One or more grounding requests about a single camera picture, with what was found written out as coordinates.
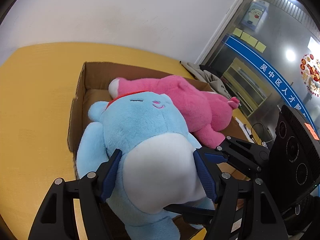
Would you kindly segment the cartoon sheep poster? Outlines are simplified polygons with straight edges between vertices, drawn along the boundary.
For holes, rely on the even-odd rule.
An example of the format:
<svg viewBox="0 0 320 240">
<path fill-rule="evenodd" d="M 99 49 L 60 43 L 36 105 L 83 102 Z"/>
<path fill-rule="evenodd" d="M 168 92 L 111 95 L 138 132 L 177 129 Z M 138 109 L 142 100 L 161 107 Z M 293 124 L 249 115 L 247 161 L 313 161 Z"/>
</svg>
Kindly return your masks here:
<svg viewBox="0 0 320 240">
<path fill-rule="evenodd" d="M 255 31 L 265 11 L 268 10 L 269 3 L 258 0 L 253 1 L 245 12 L 241 24 Z"/>
</svg>

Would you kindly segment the red new year sticker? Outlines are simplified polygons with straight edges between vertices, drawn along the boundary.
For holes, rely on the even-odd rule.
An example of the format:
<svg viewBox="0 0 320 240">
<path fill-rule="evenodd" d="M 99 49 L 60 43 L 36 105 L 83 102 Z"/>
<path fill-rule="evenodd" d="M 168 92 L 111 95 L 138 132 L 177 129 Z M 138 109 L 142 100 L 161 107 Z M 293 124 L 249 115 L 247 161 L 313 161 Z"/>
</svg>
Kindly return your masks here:
<svg viewBox="0 0 320 240">
<path fill-rule="evenodd" d="M 319 98 L 319 60 L 312 53 L 302 57 L 300 73 L 308 92 Z"/>
</svg>

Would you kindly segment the white paper sheet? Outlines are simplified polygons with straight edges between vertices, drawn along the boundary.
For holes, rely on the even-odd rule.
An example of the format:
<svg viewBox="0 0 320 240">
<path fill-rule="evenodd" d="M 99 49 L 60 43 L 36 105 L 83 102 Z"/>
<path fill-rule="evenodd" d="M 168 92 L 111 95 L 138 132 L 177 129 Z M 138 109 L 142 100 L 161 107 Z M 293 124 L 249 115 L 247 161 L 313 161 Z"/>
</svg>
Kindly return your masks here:
<svg viewBox="0 0 320 240">
<path fill-rule="evenodd" d="M 237 121 L 237 123 L 239 124 L 239 127 L 241 128 L 241 130 L 243 131 L 243 133 L 245 134 L 245 137 L 247 138 L 247 140 L 249 142 L 254 142 L 252 139 L 252 133 L 250 132 L 250 130 L 247 128 L 246 124 L 243 124 L 237 117 L 235 117 L 235 120 Z"/>
</svg>

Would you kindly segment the light blue plush bear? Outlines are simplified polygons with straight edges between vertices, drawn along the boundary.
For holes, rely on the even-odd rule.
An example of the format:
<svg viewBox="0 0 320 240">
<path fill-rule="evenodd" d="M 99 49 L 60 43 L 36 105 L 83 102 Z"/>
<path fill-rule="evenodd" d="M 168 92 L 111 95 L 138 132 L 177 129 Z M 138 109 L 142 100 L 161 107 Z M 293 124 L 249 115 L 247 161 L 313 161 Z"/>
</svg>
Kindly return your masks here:
<svg viewBox="0 0 320 240">
<path fill-rule="evenodd" d="M 131 239 L 179 239 L 170 204 L 212 209 L 201 185 L 193 153 L 200 143 L 171 98 L 133 93 L 88 110 L 76 155 L 79 177 L 94 172 L 121 150 L 115 185 L 107 204 Z"/>
</svg>

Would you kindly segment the yellow shelf behind glass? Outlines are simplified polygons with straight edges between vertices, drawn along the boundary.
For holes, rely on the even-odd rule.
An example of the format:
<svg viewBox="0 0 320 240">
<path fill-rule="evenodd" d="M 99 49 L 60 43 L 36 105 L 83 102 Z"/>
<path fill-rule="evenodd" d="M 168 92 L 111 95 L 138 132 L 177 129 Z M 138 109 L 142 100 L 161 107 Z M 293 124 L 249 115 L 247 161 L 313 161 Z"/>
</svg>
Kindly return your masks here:
<svg viewBox="0 0 320 240">
<path fill-rule="evenodd" d="M 247 117 L 272 94 L 266 83 L 237 57 L 223 73 L 221 80 L 239 98 L 241 110 Z"/>
</svg>

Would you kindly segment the pink plush bear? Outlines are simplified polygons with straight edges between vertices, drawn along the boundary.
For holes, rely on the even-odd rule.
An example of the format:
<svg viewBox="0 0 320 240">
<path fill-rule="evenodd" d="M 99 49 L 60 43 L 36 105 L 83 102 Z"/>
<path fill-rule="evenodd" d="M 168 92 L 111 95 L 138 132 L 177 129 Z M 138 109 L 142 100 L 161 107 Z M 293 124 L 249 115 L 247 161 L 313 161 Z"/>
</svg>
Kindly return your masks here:
<svg viewBox="0 0 320 240">
<path fill-rule="evenodd" d="M 136 80 L 117 77 L 108 85 L 108 91 L 112 98 L 141 91 L 166 94 L 183 115 L 189 132 L 210 148 L 216 148 L 224 141 L 221 131 L 227 128 L 233 111 L 240 104 L 236 97 L 229 99 L 214 92 L 198 90 L 177 75 Z"/>
</svg>

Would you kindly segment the yellow sticky notes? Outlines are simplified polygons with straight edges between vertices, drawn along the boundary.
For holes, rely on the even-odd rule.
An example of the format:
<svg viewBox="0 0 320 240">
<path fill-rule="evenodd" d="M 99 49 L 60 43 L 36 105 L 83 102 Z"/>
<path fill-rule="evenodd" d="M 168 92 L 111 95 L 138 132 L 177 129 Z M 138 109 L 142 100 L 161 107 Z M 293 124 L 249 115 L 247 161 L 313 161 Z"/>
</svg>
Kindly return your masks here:
<svg viewBox="0 0 320 240">
<path fill-rule="evenodd" d="M 239 28 L 235 28 L 232 34 L 254 47 L 260 53 L 263 53 L 266 49 L 266 46 L 263 43 Z"/>
</svg>

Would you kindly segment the brown cardboard box tray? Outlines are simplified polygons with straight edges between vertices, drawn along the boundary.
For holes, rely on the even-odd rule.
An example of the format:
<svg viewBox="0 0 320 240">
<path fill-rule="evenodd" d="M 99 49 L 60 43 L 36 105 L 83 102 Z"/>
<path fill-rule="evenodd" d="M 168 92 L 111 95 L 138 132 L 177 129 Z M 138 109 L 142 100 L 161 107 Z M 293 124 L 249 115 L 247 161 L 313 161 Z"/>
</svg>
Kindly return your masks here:
<svg viewBox="0 0 320 240">
<path fill-rule="evenodd" d="M 107 88 L 109 83 L 117 78 L 123 77 L 127 80 L 136 80 L 142 78 L 163 78 L 169 75 L 183 76 L 190 84 L 198 90 L 213 92 L 210 85 L 206 82 L 197 81 L 191 78 L 187 71 L 179 66 L 183 74 L 169 74 L 149 68 L 117 64 L 113 62 L 85 62 L 76 88 L 76 94 L 72 101 L 71 114 L 69 119 L 68 130 L 68 147 L 74 155 L 74 163 L 76 153 L 80 144 L 81 136 L 86 126 L 91 122 L 88 118 L 89 107 L 96 101 L 112 100 Z M 231 135 L 246 140 L 244 132 L 240 129 L 237 121 L 232 118 L 231 124 L 222 131 L 224 135 Z M 124 224 L 113 213 L 107 203 L 102 204 L 104 220 L 107 223 L 108 232 L 112 235 L 111 239 L 130 239 L 125 232 Z M 182 217 L 174 218 L 174 223 L 178 227 L 180 239 L 203 239 L 205 230 L 197 230 L 185 223 Z"/>
</svg>

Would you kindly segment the grey folded cloth bag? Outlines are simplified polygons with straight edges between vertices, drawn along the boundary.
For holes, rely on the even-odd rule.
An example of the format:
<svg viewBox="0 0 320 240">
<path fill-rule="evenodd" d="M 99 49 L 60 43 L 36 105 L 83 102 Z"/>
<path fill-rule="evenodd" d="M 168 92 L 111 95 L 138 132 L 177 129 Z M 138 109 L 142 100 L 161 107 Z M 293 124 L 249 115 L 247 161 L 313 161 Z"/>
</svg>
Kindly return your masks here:
<svg viewBox="0 0 320 240">
<path fill-rule="evenodd" d="M 229 94 L 225 85 L 216 75 L 212 74 L 207 70 L 201 70 L 200 65 L 193 64 L 191 62 L 180 61 L 180 64 L 197 80 L 201 82 L 208 83 L 211 90 L 214 93 L 223 95 L 224 97 L 230 99 L 232 96 Z"/>
</svg>

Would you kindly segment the blue banner strip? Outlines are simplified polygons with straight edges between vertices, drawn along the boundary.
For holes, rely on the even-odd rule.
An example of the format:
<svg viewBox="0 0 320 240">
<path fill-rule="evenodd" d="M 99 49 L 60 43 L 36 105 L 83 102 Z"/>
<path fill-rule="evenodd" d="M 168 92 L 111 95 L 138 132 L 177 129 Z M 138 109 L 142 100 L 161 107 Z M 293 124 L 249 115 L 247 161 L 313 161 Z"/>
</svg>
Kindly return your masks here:
<svg viewBox="0 0 320 240">
<path fill-rule="evenodd" d="M 303 101 L 300 99 L 291 85 L 285 80 L 285 78 L 271 64 L 269 64 L 251 48 L 246 46 L 243 42 L 232 36 L 226 40 L 225 46 L 231 48 L 251 65 L 253 65 L 256 70 L 273 86 L 273 88 L 278 92 L 288 106 L 301 111 L 302 115 L 306 118 L 308 123 L 318 135 L 316 126 Z"/>
</svg>

